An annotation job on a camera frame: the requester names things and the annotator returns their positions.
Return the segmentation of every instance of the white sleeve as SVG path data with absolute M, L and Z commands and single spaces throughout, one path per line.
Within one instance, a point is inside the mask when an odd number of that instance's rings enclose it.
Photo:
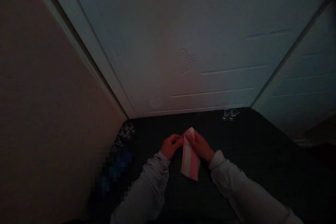
M 160 152 L 147 160 L 140 177 L 111 215 L 110 224 L 155 220 L 165 204 L 170 161 Z
M 209 169 L 220 193 L 228 200 L 241 223 L 303 223 L 235 164 L 216 151 Z

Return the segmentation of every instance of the heart carving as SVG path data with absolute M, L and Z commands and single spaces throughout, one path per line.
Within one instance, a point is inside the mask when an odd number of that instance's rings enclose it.
M 156 98 L 154 95 L 149 95 L 148 96 L 149 104 L 156 109 L 157 107 L 160 107 L 162 104 L 162 99 L 161 98 Z
M 186 74 L 195 66 L 197 58 L 195 55 L 188 55 L 187 50 L 180 49 L 176 54 L 176 63 L 180 73 Z

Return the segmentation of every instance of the dark floor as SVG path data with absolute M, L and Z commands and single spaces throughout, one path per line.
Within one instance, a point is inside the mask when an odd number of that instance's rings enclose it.
M 336 173 L 336 145 L 325 143 L 319 146 L 305 148 L 315 159 Z
M 182 134 L 194 127 L 214 150 L 242 169 L 303 221 L 322 223 L 334 219 L 336 175 L 306 150 L 250 108 L 241 108 L 236 121 L 222 121 L 223 111 L 208 111 L 129 120 L 137 133 L 128 147 L 134 160 L 112 196 L 105 199 L 110 212 L 136 180 L 147 159 L 159 151 L 169 135 Z M 200 217 L 235 219 L 235 215 L 212 183 L 207 164 L 202 162 L 199 182 L 180 173 L 182 149 L 176 151 L 169 166 L 166 203 L 161 218 Z M 103 209 L 96 198 L 91 206 Z

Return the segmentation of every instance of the door panel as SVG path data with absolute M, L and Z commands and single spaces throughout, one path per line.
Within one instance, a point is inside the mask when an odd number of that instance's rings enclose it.
M 323 0 L 79 0 L 138 117 L 249 106 Z
M 335 27 L 334 0 L 253 106 L 290 137 L 336 113 Z

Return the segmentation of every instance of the door frame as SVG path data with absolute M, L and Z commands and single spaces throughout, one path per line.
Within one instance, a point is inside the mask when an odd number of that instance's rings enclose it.
M 52 4 L 50 0 L 49 2 L 50 2 L 49 4 L 46 3 L 48 7 L 50 9 L 56 9 L 55 6 L 50 6 L 50 4 Z M 105 54 L 105 51 L 103 50 L 79 0 L 58 0 L 58 2 L 61 5 L 62 9 L 64 10 L 65 14 L 68 16 L 71 24 L 73 25 L 76 32 L 80 36 L 80 39 L 84 43 L 92 59 L 96 63 L 98 69 L 105 78 L 107 84 L 110 86 L 111 90 L 113 91 L 120 105 L 124 109 L 128 118 L 137 118 L 135 110 L 133 109 L 121 83 L 119 82 L 119 79 L 115 74 L 114 69 L 110 64 Z M 87 59 L 87 56 L 85 55 L 85 53 L 83 53 L 82 55 L 83 60 L 87 63 L 87 61 L 89 61 Z M 87 65 L 93 73 L 96 72 L 96 69 L 92 64 Z

